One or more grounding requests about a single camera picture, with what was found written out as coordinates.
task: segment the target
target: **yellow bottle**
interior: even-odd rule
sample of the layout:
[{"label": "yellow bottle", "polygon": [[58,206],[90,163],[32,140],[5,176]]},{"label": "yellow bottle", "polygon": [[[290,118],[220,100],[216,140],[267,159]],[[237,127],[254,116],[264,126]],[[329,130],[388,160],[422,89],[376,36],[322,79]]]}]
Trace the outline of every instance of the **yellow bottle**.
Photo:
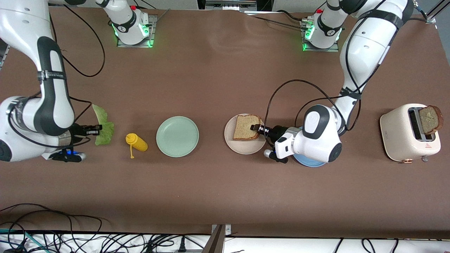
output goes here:
[{"label": "yellow bottle", "polygon": [[144,152],[149,148],[149,145],[143,139],[137,136],[137,134],[127,134],[125,140],[130,145],[131,159],[134,158],[133,148],[141,152]]}]

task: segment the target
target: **toaster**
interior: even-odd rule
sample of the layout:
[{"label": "toaster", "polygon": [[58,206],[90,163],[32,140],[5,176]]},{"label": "toaster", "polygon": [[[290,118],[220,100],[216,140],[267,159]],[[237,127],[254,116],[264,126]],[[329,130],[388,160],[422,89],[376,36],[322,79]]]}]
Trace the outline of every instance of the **toaster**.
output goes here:
[{"label": "toaster", "polygon": [[405,104],[380,118],[381,135],[387,156],[398,162],[411,163],[441,150],[439,133],[423,133],[419,110],[423,104]]}]

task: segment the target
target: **slice of bread on plate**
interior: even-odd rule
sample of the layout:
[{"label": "slice of bread on plate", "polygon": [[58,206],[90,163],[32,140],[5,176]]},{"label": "slice of bread on plate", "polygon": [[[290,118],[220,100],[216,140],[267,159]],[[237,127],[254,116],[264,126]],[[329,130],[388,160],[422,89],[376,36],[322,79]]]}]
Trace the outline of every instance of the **slice of bread on plate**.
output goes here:
[{"label": "slice of bread on plate", "polygon": [[250,129],[252,125],[261,124],[261,118],[257,115],[238,115],[233,140],[256,140],[259,133]]},{"label": "slice of bread on plate", "polygon": [[434,105],[429,105],[419,110],[420,121],[422,123],[423,133],[426,135],[435,133],[444,125],[444,118],[441,110]]}]

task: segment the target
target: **brown table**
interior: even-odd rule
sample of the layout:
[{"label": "brown table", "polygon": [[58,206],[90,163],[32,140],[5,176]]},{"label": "brown table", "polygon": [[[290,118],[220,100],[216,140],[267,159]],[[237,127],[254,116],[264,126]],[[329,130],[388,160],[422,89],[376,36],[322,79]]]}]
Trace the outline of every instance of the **brown table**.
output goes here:
[{"label": "brown table", "polygon": [[[434,25],[411,21],[401,29],[366,88],[357,127],[341,138],[339,159],[306,168],[293,159],[275,163],[262,151],[236,154],[223,130],[236,114],[264,116],[272,92],[290,79],[337,95],[343,83],[339,54],[303,52],[297,30],[236,11],[171,10],[157,24],[154,48],[117,48],[103,10],[75,10],[98,32],[106,65],[86,78],[66,64],[69,91],[104,107],[115,135],[110,145],[78,148],[88,154],[83,163],[2,163],[2,207],[33,202],[104,217],[103,231],[208,233],[210,224],[231,223],[237,235],[448,236],[450,127],[440,131],[439,154],[412,164],[387,158],[378,127],[382,114],[406,103],[437,105],[450,115],[450,69]],[[65,8],[51,13],[63,53],[95,73],[102,54],[92,32]],[[265,17],[291,22],[283,14]],[[353,24],[346,24],[341,44]],[[39,89],[34,65],[16,50],[0,84],[0,100]],[[268,125],[291,126],[297,110],[318,97],[304,84],[286,86],[272,103]],[[77,112],[83,106],[74,103]],[[197,148],[183,158],[164,155],[155,141],[159,125],[176,115],[191,118],[200,131]],[[94,112],[80,123],[96,123]],[[125,143],[130,132],[149,144],[134,160]],[[32,209],[17,208],[1,219]],[[69,229],[54,215],[28,220],[26,228]],[[96,224],[80,220],[74,229],[95,230]]]}]

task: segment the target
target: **green plate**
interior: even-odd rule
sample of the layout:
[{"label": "green plate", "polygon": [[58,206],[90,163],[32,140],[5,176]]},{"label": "green plate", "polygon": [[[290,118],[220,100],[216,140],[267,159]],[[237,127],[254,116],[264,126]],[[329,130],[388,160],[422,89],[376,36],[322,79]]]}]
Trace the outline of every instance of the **green plate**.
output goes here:
[{"label": "green plate", "polygon": [[164,121],[156,133],[156,144],[170,157],[182,157],[198,143],[198,128],[189,118],[175,116]]}]

